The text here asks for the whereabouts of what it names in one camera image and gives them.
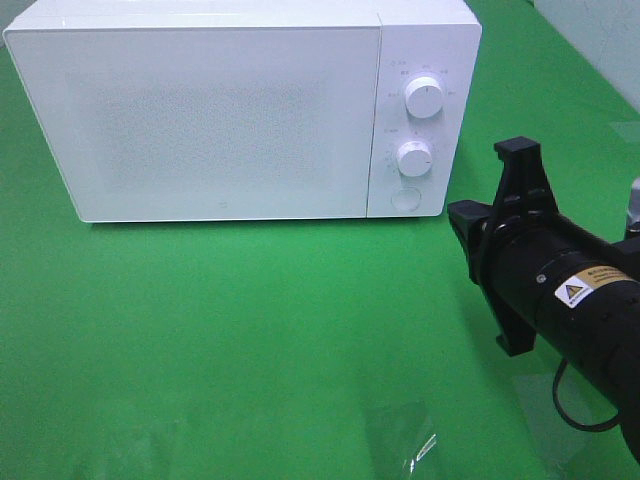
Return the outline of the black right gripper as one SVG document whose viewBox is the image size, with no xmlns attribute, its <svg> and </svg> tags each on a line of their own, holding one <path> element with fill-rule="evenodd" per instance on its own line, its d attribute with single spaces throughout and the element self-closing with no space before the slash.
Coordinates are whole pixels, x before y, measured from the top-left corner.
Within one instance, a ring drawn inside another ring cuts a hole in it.
<svg viewBox="0 0 640 480">
<path fill-rule="evenodd" d="M 494 202 L 451 202 L 447 216 L 469 278 L 500 329 L 496 342 L 517 356 L 533 350 L 536 331 L 515 310 L 538 309 L 545 295 L 574 275 L 575 242 L 558 227 L 541 145 L 519 136 L 495 143 L 494 150 L 503 162 Z"/>
</svg>

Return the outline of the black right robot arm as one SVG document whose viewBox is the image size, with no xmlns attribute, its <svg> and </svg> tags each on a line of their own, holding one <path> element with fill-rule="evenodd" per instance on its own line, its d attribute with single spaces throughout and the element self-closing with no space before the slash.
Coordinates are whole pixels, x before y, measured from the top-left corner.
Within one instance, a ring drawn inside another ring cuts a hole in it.
<svg viewBox="0 0 640 480">
<path fill-rule="evenodd" d="M 618 427 L 639 454 L 639 239 L 608 243 L 562 215 L 538 142 L 515 137 L 494 145 L 503 163 L 495 198 L 452 202 L 447 215 L 469 276 L 488 302 L 510 356 L 542 336 L 615 407 L 610 420 L 577 430 Z"/>
</svg>

